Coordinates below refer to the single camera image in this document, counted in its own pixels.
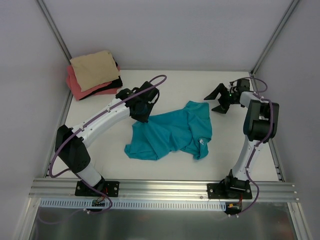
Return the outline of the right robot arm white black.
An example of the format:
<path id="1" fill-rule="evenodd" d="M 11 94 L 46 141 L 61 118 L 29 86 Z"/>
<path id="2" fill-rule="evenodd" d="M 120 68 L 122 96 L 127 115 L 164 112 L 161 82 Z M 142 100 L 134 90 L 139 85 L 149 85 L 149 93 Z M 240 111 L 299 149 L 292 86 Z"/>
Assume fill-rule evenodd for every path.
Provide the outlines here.
<path id="1" fill-rule="evenodd" d="M 220 83 L 205 97 L 206 101 L 218 101 L 219 105 L 212 109 L 216 113 L 226 114 L 231 105 L 247 109 L 243 123 L 244 144 L 238 160 L 219 183 L 207 184 L 209 199 L 251 199 L 251 168 L 263 147 L 277 133 L 280 106 L 261 96 L 259 90 L 253 91 L 251 80 L 250 76 L 242 77 L 231 81 L 229 87 Z"/>

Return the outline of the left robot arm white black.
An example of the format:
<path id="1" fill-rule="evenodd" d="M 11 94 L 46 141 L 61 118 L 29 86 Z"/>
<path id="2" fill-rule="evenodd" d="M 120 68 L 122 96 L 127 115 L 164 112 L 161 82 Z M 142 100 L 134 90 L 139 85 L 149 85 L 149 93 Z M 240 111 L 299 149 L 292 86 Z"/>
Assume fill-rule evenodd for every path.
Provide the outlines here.
<path id="1" fill-rule="evenodd" d="M 73 127 L 58 128 L 55 141 L 55 157 L 60 158 L 68 170 L 84 181 L 93 196 L 106 193 L 102 175 L 91 164 L 89 146 L 116 123 L 130 117 L 146 123 L 153 106 L 160 97 L 160 91 L 146 81 L 141 87 L 125 88 L 91 119 Z"/>

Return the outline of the teal t shirt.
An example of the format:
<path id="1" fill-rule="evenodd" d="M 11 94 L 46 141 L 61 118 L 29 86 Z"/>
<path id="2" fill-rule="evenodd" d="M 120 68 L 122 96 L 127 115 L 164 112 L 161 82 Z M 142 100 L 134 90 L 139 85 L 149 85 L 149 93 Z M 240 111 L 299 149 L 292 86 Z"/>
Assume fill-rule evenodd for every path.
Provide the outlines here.
<path id="1" fill-rule="evenodd" d="M 131 159 L 157 161 L 182 151 L 201 160 L 209 154 L 213 129 L 207 102 L 189 101 L 184 108 L 150 116 L 132 125 L 131 143 L 124 148 Z"/>

